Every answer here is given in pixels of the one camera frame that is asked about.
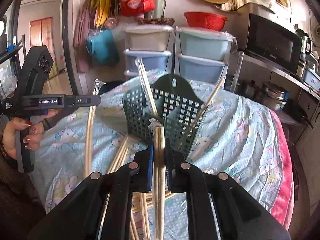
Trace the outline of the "left hand red nails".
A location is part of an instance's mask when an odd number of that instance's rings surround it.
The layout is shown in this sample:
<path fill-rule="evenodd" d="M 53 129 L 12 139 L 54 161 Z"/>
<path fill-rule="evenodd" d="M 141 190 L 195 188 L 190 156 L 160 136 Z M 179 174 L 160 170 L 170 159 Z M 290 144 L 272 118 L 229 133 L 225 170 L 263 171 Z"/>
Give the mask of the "left hand red nails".
<path fill-rule="evenodd" d="M 17 159 L 17 150 L 20 149 L 18 142 L 22 143 L 25 149 L 36 151 L 40 148 L 41 141 L 44 135 L 44 119 L 52 118 L 57 115 L 57 109 L 48 110 L 47 115 L 40 116 L 40 121 L 33 124 L 29 120 L 22 118 L 13 118 L 10 120 L 4 129 L 2 135 L 2 145 L 4 152 L 12 159 Z"/>

